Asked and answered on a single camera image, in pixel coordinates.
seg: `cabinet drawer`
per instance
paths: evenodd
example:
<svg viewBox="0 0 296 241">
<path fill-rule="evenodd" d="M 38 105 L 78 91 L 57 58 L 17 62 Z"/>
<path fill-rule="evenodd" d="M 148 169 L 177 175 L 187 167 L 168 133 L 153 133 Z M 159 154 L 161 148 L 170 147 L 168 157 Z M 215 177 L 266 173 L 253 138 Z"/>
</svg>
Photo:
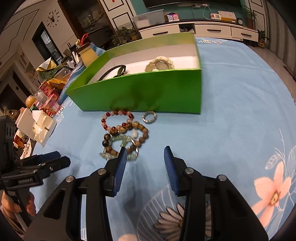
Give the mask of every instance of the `cabinet drawer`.
<svg viewBox="0 0 296 241">
<path fill-rule="evenodd" d="M 258 33 L 243 28 L 231 27 L 232 37 L 239 39 L 249 39 L 258 42 Z"/>
<path fill-rule="evenodd" d="M 140 34 L 143 39 L 164 35 L 164 34 L 176 34 L 176 33 L 180 33 L 178 24 L 140 31 Z"/>
<path fill-rule="evenodd" d="M 196 24 L 195 34 L 199 37 L 231 38 L 231 27 Z"/>
</svg>

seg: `white paper bag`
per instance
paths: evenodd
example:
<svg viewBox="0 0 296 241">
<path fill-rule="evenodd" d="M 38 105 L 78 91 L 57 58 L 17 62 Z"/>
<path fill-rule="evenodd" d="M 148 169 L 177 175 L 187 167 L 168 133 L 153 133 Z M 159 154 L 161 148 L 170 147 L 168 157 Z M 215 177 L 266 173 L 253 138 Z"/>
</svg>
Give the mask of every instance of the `white paper bag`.
<svg viewBox="0 0 296 241">
<path fill-rule="evenodd" d="M 57 122 L 42 110 L 33 110 L 32 115 L 35 120 L 33 124 L 34 139 L 45 146 Z"/>
</svg>

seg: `green box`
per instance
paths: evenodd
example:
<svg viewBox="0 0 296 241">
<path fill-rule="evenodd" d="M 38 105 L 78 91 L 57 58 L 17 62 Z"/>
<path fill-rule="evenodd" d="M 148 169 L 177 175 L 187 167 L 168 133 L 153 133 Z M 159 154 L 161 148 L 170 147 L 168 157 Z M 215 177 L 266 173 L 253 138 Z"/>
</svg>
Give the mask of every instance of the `green box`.
<svg viewBox="0 0 296 241">
<path fill-rule="evenodd" d="M 164 52 L 171 55 L 166 57 L 175 59 L 175 68 L 176 63 L 179 66 L 186 64 L 184 58 L 189 58 L 188 65 L 195 67 L 141 72 L 89 83 L 91 79 L 98 80 L 102 76 L 100 74 L 96 77 L 100 70 L 104 73 L 110 69 L 108 65 L 114 66 L 112 61 L 121 61 L 120 64 L 127 65 L 128 70 L 125 62 L 131 62 L 134 58 L 144 59 L 146 56 L 156 58 Z M 185 52 L 190 52 L 193 56 L 180 56 Z M 135 70 L 136 65 L 144 62 L 130 63 L 130 68 Z M 200 113 L 202 75 L 195 38 L 192 33 L 166 34 L 110 49 L 86 68 L 68 87 L 66 93 L 83 111 L 126 109 Z"/>
</svg>

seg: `tv stand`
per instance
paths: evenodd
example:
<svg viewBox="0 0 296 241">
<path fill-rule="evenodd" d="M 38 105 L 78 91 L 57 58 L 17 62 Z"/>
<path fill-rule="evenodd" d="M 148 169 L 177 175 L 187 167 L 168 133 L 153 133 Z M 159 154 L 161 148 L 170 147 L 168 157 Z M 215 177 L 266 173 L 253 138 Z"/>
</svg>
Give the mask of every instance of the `tv stand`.
<svg viewBox="0 0 296 241">
<path fill-rule="evenodd" d="M 207 19 L 186 19 L 178 22 L 166 22 L 145 28 L 140 28 L 139 32 L 143 39 L 164 35 L 180 33 L 180 27 L 192 26 L 196 37 L 219 38 L 243 41 L 244 39 L 258 42 L 258 32 L 241 26 L 238 23 L 232 23 L 220 20 Z"/>
</svg>

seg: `yellow jar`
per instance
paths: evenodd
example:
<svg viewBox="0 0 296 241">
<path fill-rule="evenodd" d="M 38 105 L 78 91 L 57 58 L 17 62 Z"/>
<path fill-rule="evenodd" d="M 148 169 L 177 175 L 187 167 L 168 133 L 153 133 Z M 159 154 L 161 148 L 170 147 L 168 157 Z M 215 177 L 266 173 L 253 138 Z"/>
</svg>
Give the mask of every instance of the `yellow jar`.
<svg viewBox="0 0 296 241">
<path fill-rule="evenodd" d="M 86 67 L 90 66 L 92 62 L 94 62 L 98 55 L 95 51 L 92 50 L 90 43 L 86 43 L 82 45 L 78 50 L 77 53 L 81 55 L 82 61 Z"/>
</svg>

